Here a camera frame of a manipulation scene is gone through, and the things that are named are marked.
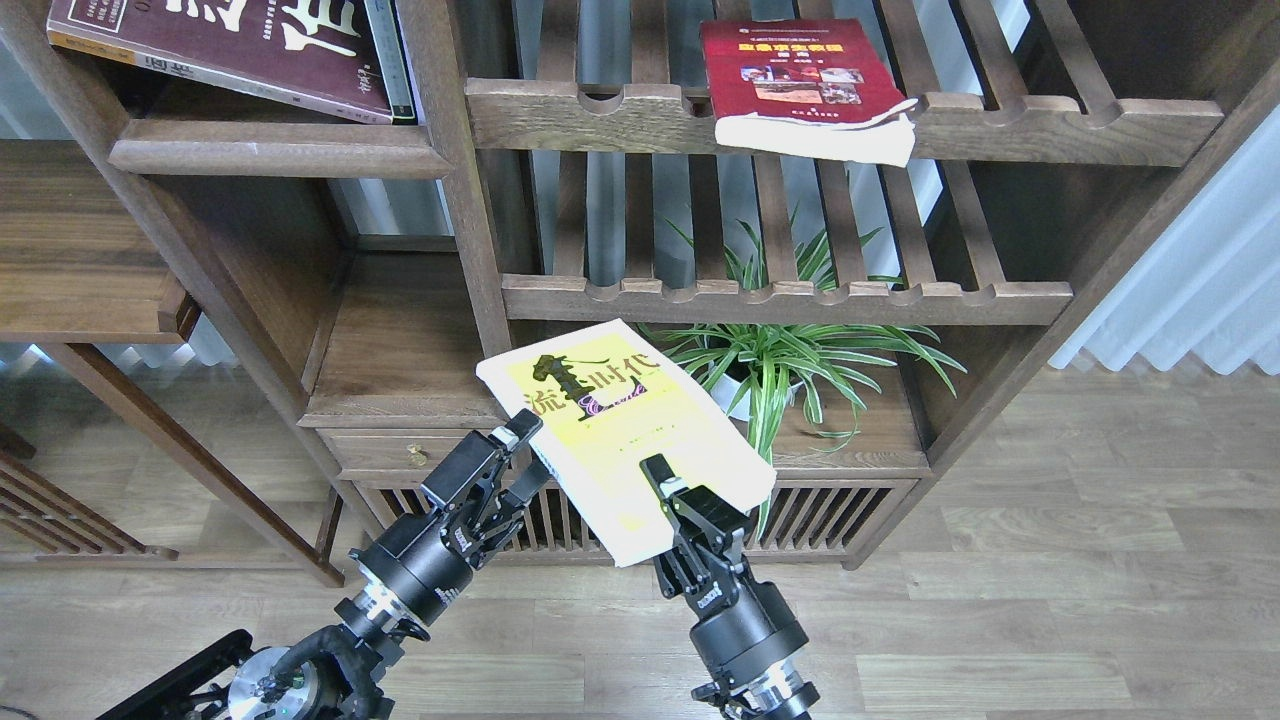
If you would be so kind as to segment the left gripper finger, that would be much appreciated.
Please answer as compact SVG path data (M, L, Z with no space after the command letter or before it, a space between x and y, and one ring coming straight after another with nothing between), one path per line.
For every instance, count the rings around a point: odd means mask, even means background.
M495 447L504 451L518 451L543 428L543 420L530 409L521 409L504 425L490 433Z
M535 457L506 489L506 503L509 506L529 506L550 479L552 474L547 465L539 457Z

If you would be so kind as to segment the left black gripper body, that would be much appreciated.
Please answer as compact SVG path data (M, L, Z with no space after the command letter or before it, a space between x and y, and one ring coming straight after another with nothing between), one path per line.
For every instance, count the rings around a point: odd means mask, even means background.
M493 555L521 528L530 492L502 489L500 477L530 436L470 433L422 483L429 514L396 520L355 557L367 583L355 597L349 629L425 638Z

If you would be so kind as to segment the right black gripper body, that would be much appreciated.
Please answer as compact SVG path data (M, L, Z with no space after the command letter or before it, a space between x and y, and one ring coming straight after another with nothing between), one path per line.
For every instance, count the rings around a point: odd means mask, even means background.
M710 675L692 700L809 701L795 667L808 637L777 585L753 577L749 518L704 486L660 501L675 529L673 548L654 559L660 592L698 615L690 639Z

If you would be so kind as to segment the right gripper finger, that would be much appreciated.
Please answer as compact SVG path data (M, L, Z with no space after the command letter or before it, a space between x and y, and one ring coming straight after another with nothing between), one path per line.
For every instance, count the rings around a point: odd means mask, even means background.
M678 477L663 454L655 454L640 461L640 468L659 498L673 498L689 489L689 483Z

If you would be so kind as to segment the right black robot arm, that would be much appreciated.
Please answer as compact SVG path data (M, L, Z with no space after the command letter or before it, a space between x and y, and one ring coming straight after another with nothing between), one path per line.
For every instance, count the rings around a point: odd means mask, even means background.
M685 597L698 615L690 639L712 678L691 697L726 719L806 719L820 697L794 665L808 637L777 585L753 575L742 551L749 516L676 477L660 454L640 468L675 533L653 559L660 592Z

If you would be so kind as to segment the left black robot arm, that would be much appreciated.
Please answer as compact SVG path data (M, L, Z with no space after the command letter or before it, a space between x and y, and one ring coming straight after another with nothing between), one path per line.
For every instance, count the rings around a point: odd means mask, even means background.
M110 719L385 719L380 689L406 639L428 628L524 525L548 482L531 465L509 487L500 478L541 428L522 410L490 434L471 432L422 487L431 509L398 518L353 552L365 587L342 600L339 621L288 647L252 650L248 632L224 635L108 711Z

